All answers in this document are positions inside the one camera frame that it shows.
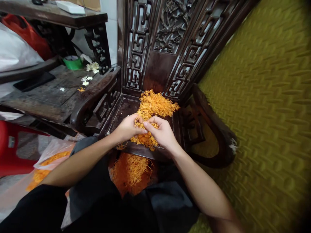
yellow mat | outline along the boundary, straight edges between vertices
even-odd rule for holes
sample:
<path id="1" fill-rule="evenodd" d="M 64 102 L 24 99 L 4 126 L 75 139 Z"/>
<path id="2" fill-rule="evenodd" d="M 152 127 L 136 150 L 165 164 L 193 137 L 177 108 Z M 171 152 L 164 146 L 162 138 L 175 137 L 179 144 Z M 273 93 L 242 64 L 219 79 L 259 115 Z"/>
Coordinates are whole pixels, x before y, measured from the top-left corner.
<path id="1" fill-rule="evenodd" d="M 205 170 L 233 203 L 246 232 L 294 232 L 310 198 L 311 14 L 306 3 L 262 0 L 199 83 L 238 137 L 234 163 Z M 217 151 L 214 145 L 211 137 L 193 151 L 210 156 Z M 200 217 L 190 232 L 207 231 Z"/>

carved floral design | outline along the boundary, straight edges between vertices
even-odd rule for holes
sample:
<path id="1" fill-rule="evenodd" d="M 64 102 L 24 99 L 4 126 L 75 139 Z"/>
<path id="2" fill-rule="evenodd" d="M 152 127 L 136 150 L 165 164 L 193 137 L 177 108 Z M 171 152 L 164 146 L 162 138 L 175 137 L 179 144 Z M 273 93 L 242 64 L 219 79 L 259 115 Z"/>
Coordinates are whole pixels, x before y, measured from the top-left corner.
<path id="1" fill-rule="evenodd" d="M 167 0 L 162 10 L 154 50 L 176 54 L 188 27 L 191 8 L 196 0 Z"/>

red bag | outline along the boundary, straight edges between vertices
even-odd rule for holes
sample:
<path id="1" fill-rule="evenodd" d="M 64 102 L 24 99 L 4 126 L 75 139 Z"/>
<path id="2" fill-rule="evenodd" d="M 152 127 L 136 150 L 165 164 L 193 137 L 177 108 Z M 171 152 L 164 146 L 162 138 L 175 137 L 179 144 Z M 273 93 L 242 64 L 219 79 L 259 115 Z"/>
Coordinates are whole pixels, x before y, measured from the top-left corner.
<path id="1" fill-rule="evenodd" d="M 8 14 L 2 18 L 2 23 L 22 37 L 39 55 L 43 60 L 48 60 L 53 57 L 50 47 L 46 40 L 39 36 L 32 26 L 27 22 L 24 17 L 21 17 L 26 25 L 23 28 L 21 21 L 15 15 Z"/>

dark cloth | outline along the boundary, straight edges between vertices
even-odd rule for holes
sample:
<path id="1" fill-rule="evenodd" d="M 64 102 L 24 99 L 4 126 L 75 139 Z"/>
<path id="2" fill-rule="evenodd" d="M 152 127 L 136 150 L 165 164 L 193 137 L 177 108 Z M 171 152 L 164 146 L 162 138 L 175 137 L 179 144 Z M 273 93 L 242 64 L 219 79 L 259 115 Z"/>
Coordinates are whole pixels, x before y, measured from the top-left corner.
<path id="1" fill-rule="evenodd" d="M 96 142 L 77 142 L 71 155 Z M 23 197 L 0 223 L 0 232 L 60 232 L 65 215 L 66 189 L 40 185 Z M 108 156 L 70 189 L 73 223 L 63 232 L 188 232 L 198 208 L 174 164 L 159 169 L 159 183 L 123 199 L 110 180 Z"/>

hand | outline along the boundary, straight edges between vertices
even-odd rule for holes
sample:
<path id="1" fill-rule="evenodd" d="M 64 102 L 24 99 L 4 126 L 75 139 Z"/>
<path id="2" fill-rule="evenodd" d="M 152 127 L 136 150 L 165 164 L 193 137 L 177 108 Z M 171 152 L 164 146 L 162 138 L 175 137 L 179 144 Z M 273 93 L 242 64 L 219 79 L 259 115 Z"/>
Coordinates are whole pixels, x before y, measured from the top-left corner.
<path id="1" fill-rule="evenodd" d="M 127 141 L 138 134 L 146 134 L 147 130 L 135 127 L 135 120 L 138 114 L 132 114 L 123 119 L 123 121 L 118 125 L 118 127 L 113 131 L 113 135 L 118 139 L 119 143 Z M 137 119 L 140 123 L 143 119 L 139 117 Z"/>
<path id="2" fill-rule="evenodd" d="M 154 128 L 151 123 L 156 123 L 158 129 Z M 153 116 L 144 122 L 144 126 L 156 141 L 168 151 L 173 150 L 179 145 L 167 120 Z"/>

